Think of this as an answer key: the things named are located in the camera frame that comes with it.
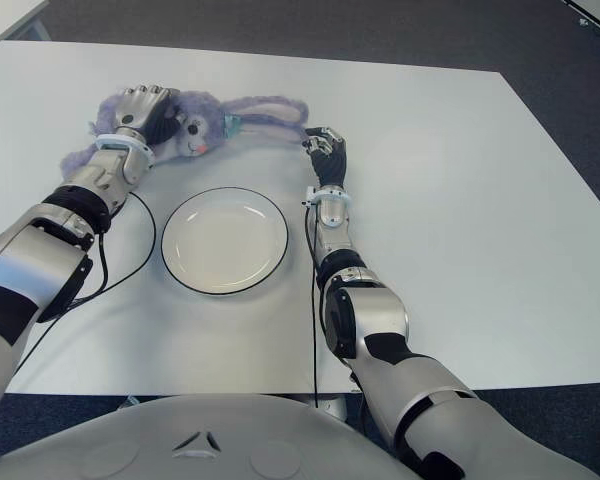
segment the gray carpet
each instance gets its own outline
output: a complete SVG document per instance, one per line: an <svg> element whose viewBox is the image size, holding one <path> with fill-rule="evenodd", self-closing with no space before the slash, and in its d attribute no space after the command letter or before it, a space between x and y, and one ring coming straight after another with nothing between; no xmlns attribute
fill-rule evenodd
<svg viewBox="0 0 600 480"><path fill-rule="evenodd" d="M498 71L600 199L600 34L580 27L559 0L52 0L42 17L60 41ZM480 395L532 438L600 474L600 384ZM356 425L359 399L348 401ZM120 402L8 395L0 455Z"/></svg>

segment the tabletop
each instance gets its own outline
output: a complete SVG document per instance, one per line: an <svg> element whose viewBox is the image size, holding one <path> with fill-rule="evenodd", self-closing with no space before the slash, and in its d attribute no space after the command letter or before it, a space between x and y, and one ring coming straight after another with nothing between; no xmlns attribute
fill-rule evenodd
<svg viewBox="0 0 600 480"><path fill-rule="evenodd" d="M18 30L48 4L48 0L0 0L0 40Z"/></svg>
<svg viewBox="0 0 600 480"><path fill-rule="evenodd" d="M347 140L351 236L404 301L410 347L472 388L600 382L600 203L493 72L154 47L0 44L0 231L60 181L99 102L127 85L221 100L286 95ZM64 317L11 392L310 392L311 263L303 208L316 178L298 146L236 138L156 167L137 193L158 235L192 195L239 186L273 200L289 247L229 297L182 287L159 248L134 278ZM106 237L112 280L146 255L131 199ZM99 267L85 285L100 282ZM36 325L29 346L46 326ZM355 390L319 338L321 392Z"/></svg>

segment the stuffed bunny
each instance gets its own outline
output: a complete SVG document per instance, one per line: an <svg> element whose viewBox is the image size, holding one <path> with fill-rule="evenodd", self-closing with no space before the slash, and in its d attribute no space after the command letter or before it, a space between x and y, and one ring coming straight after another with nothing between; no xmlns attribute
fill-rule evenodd
<svg viewBox="0 0 600 480"><path fill-rule="evenodd" d="M115 110L122 95L112 95L98 109L91 133L98 136L113 133ZM197 157L219 147L238 133L258 133L292 143L306 138L303 125L309 117L304 102L281 96L244 97L220 102L207 92L182 92L174 100L179 115L184 115L182 128L169 140L153 145L155 164L176 157ZM67 155L61 162L67 179L86 165L96 152L95 144Z"/></svg>

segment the wire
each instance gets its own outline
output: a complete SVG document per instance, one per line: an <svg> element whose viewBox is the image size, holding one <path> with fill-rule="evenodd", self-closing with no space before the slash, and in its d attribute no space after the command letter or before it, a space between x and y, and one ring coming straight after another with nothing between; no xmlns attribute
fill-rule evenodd
<svg viewBox="0 0 600 480"><path fill-rule="evenodd" d="M47 334L51 331L51 329L55 326L56 323L58 323L58 321L63 316L64 316L64 313L62 315L60 315L58 318L56 318L53 322L51 322L51 325L49 325L49 328L47 328L44 331L44 333L40 336L40 338L38 339L38 341L33 345L33 347L31 347L31 350L29 350L29 353L27 353L27 356L24 357L24 359L20 362L20 364L16 368L16 371L13 372L13 376L12 377L15 377L16 374L20 371L20 369L24 366L24 364L27 363L27 360L29 360L29 357L31 356L31 354L36 351L36 348L38 348L38 345L40 345L40 343L42 342L42 340L44 340L44 337L47 336Z"/></svg>
<svg viewBox="0 0 600 480"><path fill-rule="evenodd" d="M111 290L112 288L117 287L118 285L120 285L122 282L127 281L129 278L133 277L136 273L138 273L140 270L142 270L142 268L149 262L149 260L151 259L151 256L153 255L153 250L156 247L156 239L158 237L157 232L158 232L158 228L156 227L156 219L153 216L153 212L151 211L151 209L149 208L149 206L145 203L144 200L142 200L142 198L140 198L139 195L133 193L133 192L129 192L129 195L134 196L135 198L138 199L138 201L142 204L142 206L145 208L145 210L147 211L147 213L149 214L149 218L151 219L151 227L153 229L153 238L151 239L151 249L149 250L149 254L145 257L144 261L135 269L133 270L131 273L129 273L128 275L126 275L125 277L121 278L120 280L118 280L117 282L115 282L113 285L109 285L107 288L105 288L104 290L102 290L101 292L99 292L97 295L94 295L92 298L90 298L89 300L93 300L94 298L102 295L103 293L107 293L109 290ZM73 310L74 308L79 307L80 305L76 305L75 307L69 307L69 310Z"/></svg>
<svg viewBox="0 0 600 480"><path fill-rule="evenodd" d="M313 253L311 242L309 241L309 209L304 215L304 233L307 238L307 246L313 259L313 268L311 269L311 327L313 331L313 403L318 408L318 361L317 361L317 335L316 335L316 260ZM313 244L316 243L317 226L314 229Z"/></svg>
<svg viewBox="0 0 600 480"><path fill-rule="evenodd" d="M364 396L364 392L362 393L362 401L360 402L360 430L362 434L367 436L367 412L369 411L369 405L367 404L367 397Z"/></svg>
<svg viewBox="0 0 600 480"><path fill-rule="evenodd" d="M140 196L138 196L137 194L135 194L133 192L129 192L129 195L134 196L135 198L138 199L138 201L140 201L140 203L142 204L142 206L145 208L145 210L149 214L149 218L151 219L151 226L153 227L153 239L151 241L151 249L149 250L149 254L144 259L144 261L140 264L140 266L138 266L135 270L133 270L131 273L129 273L128 275L126 275L122 279L120 279L117 282L115 282L113 285L109 285L107 287L106 285L107 285L107 282L108 282L108 279L109 279L109 270L107 268L107 259L106 259L106 255L105 255L105 251L104 251L104 241L103 241L103 236L104 235L100 234L98 236L98 249L99 249L99 252L100 252L100 260L102 261L102 273L103 273L103 279L102 279L102 283L100 284L100 287L98 288L98 290L96 290L91 295L88 295L86 297L74 300L74 302L71 305L69 305L69 307L67 307L67 309L64 312L62 312L58 317L55 318L55 320L53 320L53 322L51 323L51 325L49 325L49 328L47 328L44 331L44 333L36 341L36 343L33 345L33 347L31 347L31 350L29 350L29 352L27 353L26 357L24 357L24 359L20 362L20 364L16 368L15 372L13 373L13 376L15 376L16 373L18 373L20 371L20 369L24 366L24 364L26 363L26 361L29 360L29 357L31 357L31 354L33 354L33 352L38 348L38 346L40 345L40 343L42 342L42 340L47 336L47 334L58 323L58 321L60 321L60 319L62 317L64 317L71 310L74 310L74 309L76 309L76 308L84 305L85 303L93 300L94 298L99 297L103 293L108 292L112 288L120 285L122 282L124 282L124 281L128 280L129 278L133 277L136 273L138 273L142 269L142 267L144 267L147 264L147 262L149 261L149 259L153 255L153 250L155 249L156 238L157 238L156 220L155 220L155 218L153 216L153 212L151 211L151 209L149 208L149 206L145 203L145 201L142 200L142 198L140 198Z"/></svg>
<svg viewBox="0 0 600 480"><path fill-rule="evenodd" d="M104 291L104 289L107 286L107 283L109 283L109 267L107 266L107 256L104 253L104 233L98 234L98 251L100 252L100 263L102 264L102 283L100 284L98 289L91 295L75 299L75 303L82 304L88 302L92 298L96 298Z"/></svg>

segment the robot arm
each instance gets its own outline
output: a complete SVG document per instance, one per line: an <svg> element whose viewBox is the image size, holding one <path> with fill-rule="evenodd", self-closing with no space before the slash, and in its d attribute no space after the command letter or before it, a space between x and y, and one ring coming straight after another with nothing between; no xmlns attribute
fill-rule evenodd
<svg viewBox="0 0 600 480"><path fill-rule="evenodd" d="M116 133L101 135L89 163L0 235L0 399L31 327L62 314L93 262L87 252L148 168L150 145L172 136L182 118L166 114L177 91L127 89Z"/></svg>
<svg viewBox="0 0 600 480"><path fill-rule="evenodd" d="M369 270L348 235L345 142L307 130L320 181L310 245L329 349L359 382L384 440L423 479L595 479L595 474L524 436L437 360L407 346L404 305Z"/></svg>

